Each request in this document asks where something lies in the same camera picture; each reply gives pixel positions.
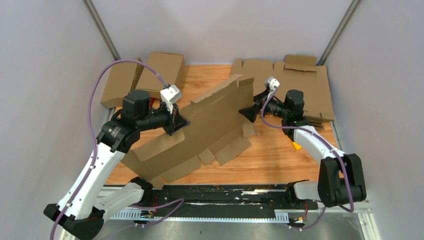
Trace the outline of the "brown cardboard box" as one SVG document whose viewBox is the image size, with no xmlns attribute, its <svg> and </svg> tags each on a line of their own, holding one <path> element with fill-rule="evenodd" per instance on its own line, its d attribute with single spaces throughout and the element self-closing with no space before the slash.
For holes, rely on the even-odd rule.
<svg viewBox="0 0 424 240">
<path fill-rule="evenodd" d="M 251 146 L 255 126 L 239 111 L 253 103 L 254 78 L 233 74 L 179 110 L 188 126 L 132 147 L 121 163 L 155 188 L 213 161 L 222 166 Z"/>
</svg>

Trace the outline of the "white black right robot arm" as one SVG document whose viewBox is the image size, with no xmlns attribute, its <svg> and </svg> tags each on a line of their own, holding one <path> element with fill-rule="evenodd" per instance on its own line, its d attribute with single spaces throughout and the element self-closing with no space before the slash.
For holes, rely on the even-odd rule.
<svg viewBox="0 0 424 240">
<path fill-rule="evenodd" d="M 343 152 L 323 138 L 304 117 L 304 105 L 302 91 L 291 89 L 284 101 L 280 101 L 274 91 L 267 88 L 253 98 L 252 106 L 238 112 L 252 123 L 257 116 L 281 118 L 277 128 L 319 163 L 317 181 L 289 183 L 285 201 L 290 208 L 298 209 L 306 200 L 313 200 L 327 208 L 341 207 L 352 212 L 355 202 L 367 198 L 361 158 L 355 153 Z"/>
</svg>

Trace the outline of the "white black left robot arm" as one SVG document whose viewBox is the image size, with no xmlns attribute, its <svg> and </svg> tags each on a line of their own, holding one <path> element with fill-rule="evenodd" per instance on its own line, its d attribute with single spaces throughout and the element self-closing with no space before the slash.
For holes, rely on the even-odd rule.
<svg viewBox="0 0 424 240">
<path fill-rule="evenodd" d="M 122 108 L 93 137 L 92 155 L 68 193 L 58 203 L 45 207 L 44 215 L 55 226 L 61 226 L 80 240 L 91 240 L 107 220 L 126 207 L 158 209 L 157 205 L 151 205 L 152 184 L 140 177 L 104 198 L 98 198 L 98 194 L 115 166 L 140 139 L 141 132 L 162 128 L 172 136 L 189 125 L 177 106 L 181 91 L 175 85 L 168 85 L 160 91 L 160 96 L 157 109 L 150 106 L 147 91 L 133 90 L 124 97 Z"/>
</svg>

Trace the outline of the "folded cardboard box right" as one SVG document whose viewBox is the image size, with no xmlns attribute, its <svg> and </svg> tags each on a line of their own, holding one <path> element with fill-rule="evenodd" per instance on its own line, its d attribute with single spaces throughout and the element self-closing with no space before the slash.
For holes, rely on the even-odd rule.
<svg viewBox="0 0 424 240">
<path fill-rule="evenodd" d="M 176 85 L 179 89 L 182 89 L 185 67 L 185 59 L 182 54 L 152 51 L 146 64 L 159 73 L 167 84 Z M 160 99 L 163 84 L 149 69 L 145 68 L 135 89 L 147 91 L 151 98 Z"/>
</svg>

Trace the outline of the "folded cardboard box left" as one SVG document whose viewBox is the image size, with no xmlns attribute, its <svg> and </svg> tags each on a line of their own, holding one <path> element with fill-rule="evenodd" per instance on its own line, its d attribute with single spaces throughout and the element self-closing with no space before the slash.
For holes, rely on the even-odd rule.
<svg viewBox="0 0 424 240">
<path fill-rule="evenodd" d="M 143 65 L 128 59 L 116 60 L 112 66 L 106 67 L 101 72 L 109 72 L 100 99 L 101 104 L 108 109 L 122 106 L 123 98 L 135 89 L 143 70 Z"/>
</svg>

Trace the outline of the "yellow plastic triangle tool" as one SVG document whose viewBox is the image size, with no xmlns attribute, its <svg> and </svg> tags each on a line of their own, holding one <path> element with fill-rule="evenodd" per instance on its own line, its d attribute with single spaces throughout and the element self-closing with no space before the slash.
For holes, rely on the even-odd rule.
<svg viewBox="0 0 424 240">
<path fill-rule="evenodd" d="M 298 151 L 298 150 L 300 150 L 301 148 L 302 148 L 302 146 L 301 145 L 299 145 L 298 143 L 296 143 L 296 142 L 292 142 L 292 145 L 293 145 L 293 147 L 294 147 L 294 149 L 296 150 L 296 151 Z"/>
</svg>

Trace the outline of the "stack of flat cardboard sheets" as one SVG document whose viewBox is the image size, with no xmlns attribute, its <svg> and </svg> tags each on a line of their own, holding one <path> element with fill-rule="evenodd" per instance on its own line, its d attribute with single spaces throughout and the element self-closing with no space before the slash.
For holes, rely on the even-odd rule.
<svg viewBox="0 0 424 240">
<path fill-rule="evenodd" d="M 275 94 L 284 100 L 287 91 L 298 90 L 304 93 L 304 116 L 316 126 L 333 122 L 335 114 L 332 105 L 328 69 L 316 65 L 317 57 L 308 55 L 286 55 L 284 60 L 265 60 L 257 58 L 237 58 L 230 74 L 240 74 L 254 78 L 253 94 L 263 92 L 265 81 L 276 78 L 280 86 Z"/>
</svg>

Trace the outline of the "black metal base rail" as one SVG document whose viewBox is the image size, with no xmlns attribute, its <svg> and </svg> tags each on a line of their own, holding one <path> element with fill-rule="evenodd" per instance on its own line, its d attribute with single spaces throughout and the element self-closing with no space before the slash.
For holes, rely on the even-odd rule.
<svg viewBox="0 0 424 240">
<path fill-rule="evenodd" d="M 139 220 L 175 217 L 182 219 L 251 221 L 277 220 L 278 210 L 315 210 L 340 207 L 348 212 L 355 202 L 366 199 L 363 183 L 346 187 L 308 180 L 288 184 L 254 185 L 165 185 L 154 188 L 136 177 L 119 190 L 102 198 L 97 192 L 78 192 L 72 203 L 63 203 L 62 221 L 98 229 L 127 207 L 139 209 Z"/>
</svg>

